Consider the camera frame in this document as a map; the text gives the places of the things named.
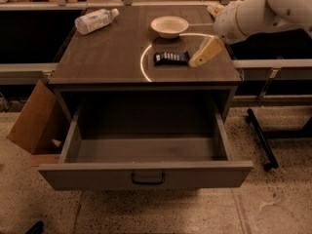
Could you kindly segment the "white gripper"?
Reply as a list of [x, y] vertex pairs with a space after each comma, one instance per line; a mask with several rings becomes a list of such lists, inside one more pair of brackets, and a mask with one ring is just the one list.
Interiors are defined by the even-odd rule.
[[232, 45], [247, 39], [237, 22], [237, 12], [241, 1], [230, 2], [223, 6], [212, 4], [207, 7], [214, 20], [214, 33], [217, 36], [207, 36], [199, 49], [189, 61], [191, 67], [198, 67], [216, 57], [224, 48], [224, 43]]

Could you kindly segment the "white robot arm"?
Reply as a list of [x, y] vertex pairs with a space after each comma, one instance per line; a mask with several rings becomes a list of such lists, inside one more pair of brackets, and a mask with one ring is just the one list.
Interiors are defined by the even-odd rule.
[[206, 37], [189, 61], [203, 65], [225, 44], [236, 44], [257, 33], [303, 29], [311, 35], [312, 0], [239, 0], [223, 6], [214, 19], [214, 37]]

